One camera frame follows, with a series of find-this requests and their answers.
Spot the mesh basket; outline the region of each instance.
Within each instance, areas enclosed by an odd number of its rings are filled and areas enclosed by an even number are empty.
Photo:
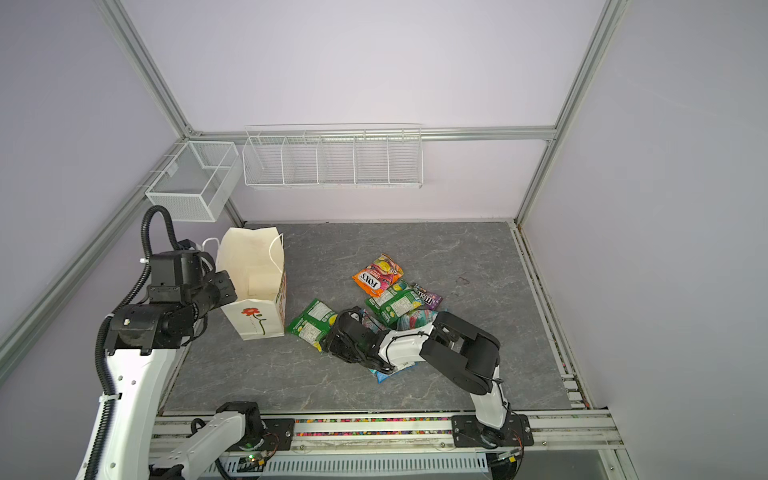
[[[147,189],[174,220],[215,222],[240,179],[240,156],[233,142],[188,141]]]
[[[249,134],[243,148],[245,184],[251,187],[421,187],[418,133],[377,135]]]

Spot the white paper bag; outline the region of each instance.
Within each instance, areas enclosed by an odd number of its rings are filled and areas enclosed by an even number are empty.
[[[243,340],[285,335],[286,276],[277,228],[230,228],[216,258],[235,286],[237,301],[221,307]]]

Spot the bag handle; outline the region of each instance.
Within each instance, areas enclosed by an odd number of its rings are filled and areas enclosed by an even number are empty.
[[[202,250],[203,252],[205,251],[205,244],[208,243],[208,240],[215,240],[216,241],[216,251],[218,252],[219,251],[219,247],[221,247],[221,242],[216,237],[210,237],[210,238],[207,238],[207,239],[203,240],[203,245],[200,246],[200,250]]]
[[[277,264],[277,262],[275,261],[274,258],[272,258],[272,245],[275,244],[275,242],[277,241],[278,238],[280,239],[280,245],[283,245],[283,234],[281,233],[280,235],[278,235],[277,237],[274,237],[272,239],[272,243],[270,243],[269,254],[270,254],[270,261],[277,268],[277,270],[280,272],[280,274],[282,274],[283,273],[283,268],[280,265]]]

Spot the gray marble floor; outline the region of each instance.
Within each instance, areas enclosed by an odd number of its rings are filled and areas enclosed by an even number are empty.
[[[389,254],[404,279],[443,295],[445,308],[495,335],[514,409],[570,403],[506,223],[320,223],[284,233],[286,325],[317,297],[335,310],[364,306],[352,275]],[[469,394],[420,363],[378,384],[290,334],[243,341],[219,311],[180,369],[165,412],[211,411],[230,400],[263,412],[472,409]]]

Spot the snack bag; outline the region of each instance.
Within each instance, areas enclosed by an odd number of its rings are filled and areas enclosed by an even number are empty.
[[[423,304],[422,298],[414,289],[403,290],[382,304],[379,318],[387,326],[391,326],[397,323],[397,319],[400,316],[419,308]]]
[[[397,330],[417,329],[437,318],[437,312],[434,310],[413,310],[397,319]]]
[[[389,258],[389,255],[382,255],[373,261],[366,268],[360,270],[352,278],[365,290],[370,296],[380,296],[390,288],[402,276],[402,268]]]
[[[402,365],[398,365],[397,367],[395,367],[396,370],[394,372],[388,374],[388,375],[386,373],[381,373],[381,372],[379,372],[377,370],[374,370],[374,369],[368,369],[368,370],[370,370],[371,373],[376,376],[376,380],[378,380],[379,383],[381,383],[384,380],[388,379],[389,377],[395,375],[397,372],[401,372],[401,371],[403,371],[405,369],[409,369],[409,368],[411,368],[412,366],[415,366],[415,365],[416,365],[415,362],[403,363]]]
[[[417,283],[414,283],[411,285],[411,287],[422,298],[422,302],[424,302],[424,308],[426,309],[436,310],[438,305],[440,305],[440,302],[442,302],[442,297],[440,295],[424,290]]]
[[[356,313],[353,314],[353,318],[360,321],[360,323],[362,323],[362,326],[366,327],[368,330],[371,330],[374,333],[381,332],[382,330],[387,330],[387,328],[384,325],[382,325],[377,319],[375,319],[368,312],[366,312],[366,309],[360,308],[359,306],[355,306],[350,310],[355,310]]]
[[[324,339],[331,330],[331,325],[336,321],[336,312],[319,301],[317,298],[312,300],[310,305],[301,312],[301,315],[293,319],[288,325],[288,331],[293,335],[307,341],[319,352],[320,340]]]
[[[378,333],[378,332],[381,332],[382,330],[387,329],[376,318],[369,315],[368,312],[366,312],[364,309],[360,309],[360,315],[361,315],[360,322],[368,330],[371,330],[374,333]]]
[[[372,296],[368,300],[366,300],[366,305],[378,316],[381,316],[382,312],[382,304],[384,302],[387,302],[392,299],[397,293],[402,292],[403,290],[410,290],[411,287],[408,285],[408,283],[405,282],[405,280],[400,279],[396,282],[394,282],[388,289],[384,290],[384,293],[382,293],[380,296]]]

